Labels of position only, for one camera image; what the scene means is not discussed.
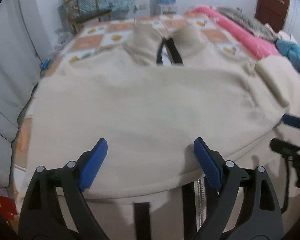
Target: silver bolt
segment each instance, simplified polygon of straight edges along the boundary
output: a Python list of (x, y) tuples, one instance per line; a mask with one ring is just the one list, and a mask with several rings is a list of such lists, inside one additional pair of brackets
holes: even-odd
[(75, 162), (74, 161), (70, 161), (67, 163), (67, 167), (68, 168), (73, 168), (75, 166)]
[(227, 165), (228, 167), (232, 168), (232, 167), (234, 166), (234, 162), (232, 162), (232, 161), (227, 161), (227, 162), (226, 162), (226, 165)]
[(260, 171), (260, 172), (265, 172), (265, 168), (262, 167), (262, 166), (258, 166), (258, 171)]
[(44, 170), (44, 167), (43, 166), (39, 166), (38, 168), (37, 168), (37, 172), (42, 172)]

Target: red-brown door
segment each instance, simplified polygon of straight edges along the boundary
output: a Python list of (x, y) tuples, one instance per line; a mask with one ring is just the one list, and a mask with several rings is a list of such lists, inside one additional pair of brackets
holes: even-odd
[(290, 0), (258, 0), (255, 18), (269, 23), (275, 32), (282, 30)]

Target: gray curtain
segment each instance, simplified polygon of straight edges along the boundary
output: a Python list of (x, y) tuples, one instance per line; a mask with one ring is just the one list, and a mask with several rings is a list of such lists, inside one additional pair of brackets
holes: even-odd
[(0, 187), (9, 184), (11, 142), (17, 118), (39, 81), (40, 60), (22, 20), (18, 0), (0, 4)]

